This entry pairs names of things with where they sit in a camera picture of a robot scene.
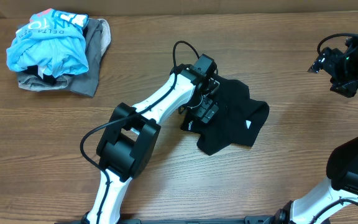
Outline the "black polo shirt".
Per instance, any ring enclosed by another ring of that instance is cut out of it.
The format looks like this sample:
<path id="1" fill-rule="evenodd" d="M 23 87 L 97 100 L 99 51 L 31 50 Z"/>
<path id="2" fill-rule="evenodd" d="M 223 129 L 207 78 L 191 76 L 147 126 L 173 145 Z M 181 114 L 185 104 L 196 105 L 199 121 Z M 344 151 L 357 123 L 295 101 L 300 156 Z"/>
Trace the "black polo shirt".
<path id="1" fill-rule="evenodd" d="M 216 114 L 205 124 L 187 112 L 180 129 L 199 134 L 197 146 L 209 156 L 232 143 L 253 146 L 268 118 L 269 105 L 251 99 L 249 87 L 239 80 L 218 75 L 213 78 L 219 82 L 213 97 L 218 106 Z"/>

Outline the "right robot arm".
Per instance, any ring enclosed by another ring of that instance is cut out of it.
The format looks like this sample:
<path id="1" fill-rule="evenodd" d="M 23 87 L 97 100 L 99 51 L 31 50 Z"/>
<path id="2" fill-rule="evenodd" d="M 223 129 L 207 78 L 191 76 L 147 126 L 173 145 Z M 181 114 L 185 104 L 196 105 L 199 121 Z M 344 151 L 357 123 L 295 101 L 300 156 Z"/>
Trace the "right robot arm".
<path id="1" fill-rule="evenodd" d="M 345 52 L 318 46 L 318 57 L 308 71 L 324 70 L 331 76 L 330 90 L 352 98 L 358 90 L 358 34 L 344 33 L 343 37 Z M 331 215 L 349 204 L 358 206 L 358 137 L 333 150 L 322 182 L 264 223 L 329 223 Z"/>

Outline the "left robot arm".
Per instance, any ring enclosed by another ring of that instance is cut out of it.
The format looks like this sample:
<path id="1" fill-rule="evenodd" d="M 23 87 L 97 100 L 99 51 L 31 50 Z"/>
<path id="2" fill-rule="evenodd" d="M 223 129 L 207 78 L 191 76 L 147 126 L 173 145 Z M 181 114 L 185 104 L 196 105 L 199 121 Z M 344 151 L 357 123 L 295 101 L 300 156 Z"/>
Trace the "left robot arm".
<path id="1" fill-rule="evenodd" d="M 154 150 L 162 123 L 175 111 L 187 110 L 195 121 L 208 123 L 218 106 L 211 97 L 219 87 L 213 78 L 217 65 L 212 58 L 200 55 L 194 65 L 181 64 L 172 69 L 167 82 L 144 101 L 129 106 L 121 103 L 108 123 L 96 148 L 100 157 L 94 166 L 101 181 L 92 209 L 81 223 L 117 223 L 121 204 L 132 179 L 145 169 Z"/>

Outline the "beige garment under pile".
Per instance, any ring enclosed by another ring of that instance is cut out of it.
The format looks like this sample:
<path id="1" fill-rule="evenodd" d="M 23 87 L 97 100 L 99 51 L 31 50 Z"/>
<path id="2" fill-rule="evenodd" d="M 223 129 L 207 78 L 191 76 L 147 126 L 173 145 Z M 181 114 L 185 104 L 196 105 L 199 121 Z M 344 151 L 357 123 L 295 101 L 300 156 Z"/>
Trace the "beige garment under pile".
<path id="1" fill-rule="evenodd" d="M 108 21 L 105 19 L 98 19 L 100 24 L 102 25 L 101 32 L 101 56 L 105 54 L 110 43 L 111 43 L 111 30 L 108 24 Z"/>

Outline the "light blue printed t-shirt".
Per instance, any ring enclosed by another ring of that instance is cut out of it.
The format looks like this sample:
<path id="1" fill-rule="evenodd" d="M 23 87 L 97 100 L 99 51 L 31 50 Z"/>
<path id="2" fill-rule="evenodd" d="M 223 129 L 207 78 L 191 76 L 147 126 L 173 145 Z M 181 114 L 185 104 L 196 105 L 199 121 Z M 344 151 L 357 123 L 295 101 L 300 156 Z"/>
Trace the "light blue printed t-shirt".
<path id="1" fill-rule="evenodd" d="M 9 70 L 22 72 L 37 66 L 41 75 L 55 78 L 87 72 L 83 30 L 88 23 L 86 14 L 52 8 L 32 15 L 29 23 L 16 31 L 16 37 L 6 50 Z"/>

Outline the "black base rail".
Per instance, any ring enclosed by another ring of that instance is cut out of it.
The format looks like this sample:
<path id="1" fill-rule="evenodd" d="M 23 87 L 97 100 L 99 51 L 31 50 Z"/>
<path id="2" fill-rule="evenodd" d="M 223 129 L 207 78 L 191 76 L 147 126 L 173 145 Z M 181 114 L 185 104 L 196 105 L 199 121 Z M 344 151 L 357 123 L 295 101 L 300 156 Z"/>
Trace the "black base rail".
<path id="1" fill-rule="evenodd" d="M 263 224 L 270 223 L 273 216 L 246 216 L 244 218 L 215 218 L 189 220 L 119 220 L 117 224 Z"/>

